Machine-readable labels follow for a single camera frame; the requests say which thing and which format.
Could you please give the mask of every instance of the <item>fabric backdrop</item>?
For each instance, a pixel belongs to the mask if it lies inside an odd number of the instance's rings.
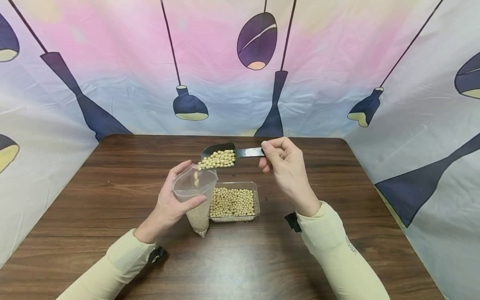
[[[339,137],[445,297],[477,299],[479,9],[0,2],[0,266],[108,134]]]

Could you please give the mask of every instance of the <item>lamp cord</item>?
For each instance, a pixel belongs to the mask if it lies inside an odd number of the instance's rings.
[[[12,0],[8,0],[8,2],[10,2],[10,5],[13,7],[13,9],[14,9],[15,12],[17,13],[17,15],[20,17],[20,19],[22,19],[22,22],[25,24],[25,26],[27,26],[28,31],[30,31],[30,33],[33,35],[34,39],[35,39],[36,42],[40,45],[40,47],[42,48],[43,52],[48,53],[47,49],[46,49],[45,46],[42,44],[42,42],[40,41],[40,39],[37,37],[37,35],[36,35],[35,32],[33,31],[32,27],[30,27],[30,25],[28,24],[27,20],[24,18],[24,16],[22,15],[22,13],[21,13],[20,10],[18,9],[18,7],[15,5],[15,3],[13,3]]]
[[[165,13],[165,7],[163,6],[163,0],[160,0],[160,3],[162,3],[163,17],[165,18],[165,25],[167,25],[168,39],[170,40],[170,48],[172,49],[173,63],[175,65],[175,71],[177,72],[177,79],[179,81],[179,85],[181,85],[179,69],[178,69],[178,66],[177,66],[177,59],[175,58],[175,50],[173,49],[172,36],[170,35],[170,27],[168,26],[167,14]]]
[[[288,24],[287,39],[285,40],[285,49],[283,50],[282,65],[280,66],[280,71],[283,71],[283,63],[285,62],[285,56],[287,55],[288,38],[290,37],[290,29],[292,28],[293,13],[295,12],[296,4],[297,0],[293,0],[292,14],[290,16],[290,23]]]
[[[388,73],[387,77],[385,77],[385,79],[383,80],[382,84],[380,85],[380,87],[382,87],[384,84],[385,84],[385,81],[387,81],[387,78],[390,76],[390,74],[392,74],[393,70],[396,68],[396,66],[398,65],[398,63],[402,60],[402,58],[405,56],[405,53],[408,51],[408,49],[410,49],[410,47],[413,45],[413,43],[415,42],[415,40],[417,39],[417,37],[419,37],[420,33],[422,32],[422,30],[425,28],[425,26],[427,25],[428,21],[430,21],[430,19],[432,18],[433,14],[437,11],[437,8],[440,6],[440,4],[442,4],[444,0],[440,0],[440,2],[438,2],[437,6],[433,9],[433,12],[430,14],[430,16],[428,17],[428,19],[425,21],[425,23],[423,24],[423,26],[420,28],[420,30],[417,32],[417,35],[413,38],[413,40],[410,42],[410,44],[408,45],[407,49],[405,49],[405,51],[403,52],[402,56],[400,56],[400,58],[396,61],[395,65],[393,66],[393,68],[390,70],[390,72]]]

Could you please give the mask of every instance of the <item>wooden table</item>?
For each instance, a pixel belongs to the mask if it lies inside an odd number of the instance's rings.
[[[292,139],[317,196],[340,215],[391,299],[443,299],[349,146]],[[0,299],[54,299],[150,213],[170,168],[210,144],[258,146],[253,137],[115,135],[104,139],[0,270]],[[258,159],[218,172],[254,181],[261,214],[212,223],[205,239],[183,217],[160,238],[169,256],[146,268],[120,299],[335,299],[317,261],[284,216],[292,207]]]

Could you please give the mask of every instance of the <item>arm sleeve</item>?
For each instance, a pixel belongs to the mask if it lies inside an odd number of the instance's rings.
[[[144,244],[130,230],[57,300],[113,300],[147,264],[155,244]]]
[[[314,216],[297,212],[297,218],[305,245],[339,300],[390,299],[377,274],[348,240],[342,220],[330,205],[322,202]]]

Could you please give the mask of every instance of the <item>pendant lamp print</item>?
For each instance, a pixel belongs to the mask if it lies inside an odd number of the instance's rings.
[[[393,207],[403,224],[408,227],[420,208],[437,189],[445,170],[455,161],[478,149],[480,149],[480,133],[446,158],[381,181],[375,184],[375,187]]]
[[[20,52],[17,35],[0,14],[0,62],[11,61]]]
[[[241,63],[251,70],[263,69],[272,59],[276,47],[277,28],[275,17],[266,12],[252,17],[240,30],[237,54]]]
[[[467,97],[480,99],[480,53],[469,59],[455,76],[456,90]]]
[[[270,112],[265,118],[264,123],[257,129],[257,132],[254,136],[283,136],[283,124],[280,111],[278,110],[278,101],[288,75],[288,72],[283,70],[283,65],[285,63],[285,56],[287,55],[288,39],[290,38],[290,30],[292,28],[293,14],[295,12],[296,5],[297,0],[293,0],[292,13],[290,15],[290,22],[288,23],[287,38],[285,39],[285,48],[283,50],[282,65],[280,66],[280,71],[275,72],[272,107],[270,108]]]
[[[17,8],[13,0],[8,0],[13,9],[17,12],[22,22],[28,28],[33,38],[42,48],[44,54],[40,55],[41,59],[52,69],[52,71],[67,85],[67,87],[75,94],[78,105],[84,116],[85,122],[93,132],[95,138],[101,141],[104,137],[110,134],[132,134],[126,129],[117,119],[106,112],[98,104],[93,102],[90,98],[85,96],[75,80],[72,72],[63,60],[63,57],[58,52],[48,52],[38,36],[28,24],[20,10]]]
[[[430,14],[430,16],[427,18],[427,20],[425,21],[425,23],[422,25],[422,27],[420,28],[420,30],[417,32],[417,34],[415,35],[415,37],[413,38],[413,40],[410,42],[410,44],[408,45],[407,49],[405,49],[405,51],[403,52],[403,54],[400,56],[400,58],[397,60],[397,62],[395,63],[395,65],[393,66],[393,68],[390,70],[390,72],[387,74],[387,76],[385,77],[385,79],[383,80],[382,84],[380,84],[379,87],[375,88],[372,93],[370,94],[370,96],[366,97],[365,99],[363,99],[362,101],[360,101],[359,103],[357,103],[352,109],[351,111],[348,113],[347,115],[347,118],[349,118],[350,120],[354,120],[354,121],[358,121],[359,125],[361,127],[368,127],[368,125],[370,125],[370,122],[372,121],[372,118],[375,114],[375,112],[377,111],[377,109],[379,108],[380,106],[380,95],[384,92],[384,88],[383,88],[383,85],[385,84],[385,81],[388,79],[388,77],[390,76],[390,74],[392,74],[393,70],[397,67],[398,63],[402,60],[402,58],[405,56],[405,54],[407,53],[407,51],[410,49],[410,47],[413,45],[413,43],[415,42],[415,40],[417,39],[417,37],[419,37],[420,33],[422,32],[422,30],[425,28],[425,26],[427,25],[427,23],[430,21],[430,19],[432,18],[433,14],[437,11],[438,7],[440,6],[440,4],[442,4],[443,0],[440,0],[437,4],[437,6],[433,9],[432,13]]]
[[[162,4],[163,17],[165,18],[165,25],[167,26],[168,39],[170,41],[170,48],[172,50],[173,64],[175,65],[175,71],[177,72],[177,79],[179,85],[177,86],[178,97],[173,100],[173,111],[177,118],[190,121],[201,121],[208,118],[208,109],[205,103],[199,98],[190,95],[188,88],[181,84],[180,74],[177,65],[177,59],[175,57],[175,50],[173,48],[172,36],[170,34],[170,27],[168,26],[167,14],[165,13],[165,6],[163,0]]]
[[[480,53],[469,59],[455,76],[455,88],[467,97],[480,99]],[[480,133],[451,155],[408,173],[381,181],[375,187],[408,227],[416,213],[435,192],[447,168],[480,149]]]
[[[20,52],[17,35],[0,14],[0,62],[11,61]],[[0,173],[15,159],[20,147],[11,138],[0,134]]]
[[[11,138],[0,134],[0,173],[15,159],[20,147]]]

